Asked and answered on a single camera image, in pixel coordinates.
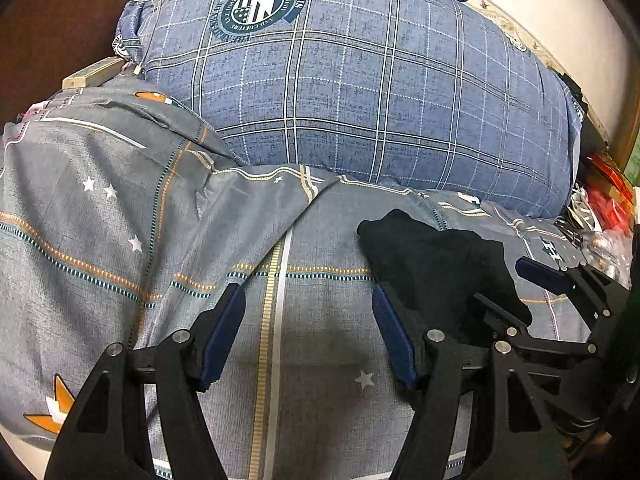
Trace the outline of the black pants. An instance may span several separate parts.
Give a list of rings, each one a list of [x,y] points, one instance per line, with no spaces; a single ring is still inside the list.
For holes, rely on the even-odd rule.
[[[439,231],[398,209],[381,220],[361,222],[357,234],[375,279],[389,284],[401,305],[428,327],[462,344],[487,344],[491,333],[476,294],[532,325],[498,240],[471,231]]]

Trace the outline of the blue plaid pillow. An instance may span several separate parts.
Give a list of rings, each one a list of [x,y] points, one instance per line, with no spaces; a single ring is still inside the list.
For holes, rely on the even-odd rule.
[[[250,165],[438,188],[555,217],[584,113],[458,0],[130,0],[113,47]]]

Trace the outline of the dark red headboard cushion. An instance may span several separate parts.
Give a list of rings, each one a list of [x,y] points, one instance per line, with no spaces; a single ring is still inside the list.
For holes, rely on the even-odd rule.
[[[113,54],[126,0],[1,0],[1,121],[60,90]]]

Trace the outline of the wooden bed frame edge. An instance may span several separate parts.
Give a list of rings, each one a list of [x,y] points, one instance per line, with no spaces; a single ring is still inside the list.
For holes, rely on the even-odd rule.
[[[75,90],[99,86],[116,76],[124,65],[123,58],[109,56],[65,77],[62,81],[62,89]]]

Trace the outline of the red packaging pile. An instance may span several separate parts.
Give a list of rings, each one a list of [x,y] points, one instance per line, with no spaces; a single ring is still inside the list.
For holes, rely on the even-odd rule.
[[[592,152],[587,156],[585,189],[601,229],[632,237],[636,223],[634,191],[607,152]]]

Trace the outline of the clear plastic bag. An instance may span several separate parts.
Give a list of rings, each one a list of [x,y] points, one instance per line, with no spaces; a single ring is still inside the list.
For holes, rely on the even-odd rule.
[[[586,261],[629,288],[632,229],[628,211],[600,190],[575,184],[565,219]]]

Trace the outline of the grey patterned bed sheet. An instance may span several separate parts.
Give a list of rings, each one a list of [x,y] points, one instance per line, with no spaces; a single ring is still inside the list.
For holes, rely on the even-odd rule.
[[[304,165],[240,166],[214,130],[121,76],[1,136],[1,423],[52,448],[104,348],[154,346],[239,283],[247,307],[202,408],[235,479],[384,479],[412,411],[393,386],[357,226],[400,209],[574,268],[549,220]]]

